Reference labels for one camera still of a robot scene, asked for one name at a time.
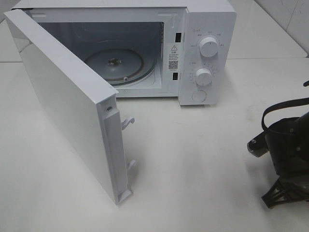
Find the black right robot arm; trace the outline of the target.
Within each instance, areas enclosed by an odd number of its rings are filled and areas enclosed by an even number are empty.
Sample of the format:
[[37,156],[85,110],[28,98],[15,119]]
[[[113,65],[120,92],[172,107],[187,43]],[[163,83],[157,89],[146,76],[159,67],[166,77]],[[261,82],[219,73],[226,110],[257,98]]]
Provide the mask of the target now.
[[309,200],[309,114],[284,118],[265,136],[277,181],[262,196],[268,208]]

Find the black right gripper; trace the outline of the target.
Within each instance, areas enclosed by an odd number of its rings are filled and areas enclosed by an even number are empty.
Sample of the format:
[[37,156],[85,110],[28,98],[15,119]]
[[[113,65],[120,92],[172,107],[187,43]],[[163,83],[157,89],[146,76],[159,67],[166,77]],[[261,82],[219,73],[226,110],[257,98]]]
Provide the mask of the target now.
[[268,208],[277,205],[309,201],[309,175],[291,178],[279,177],[270,190],[262,196]]

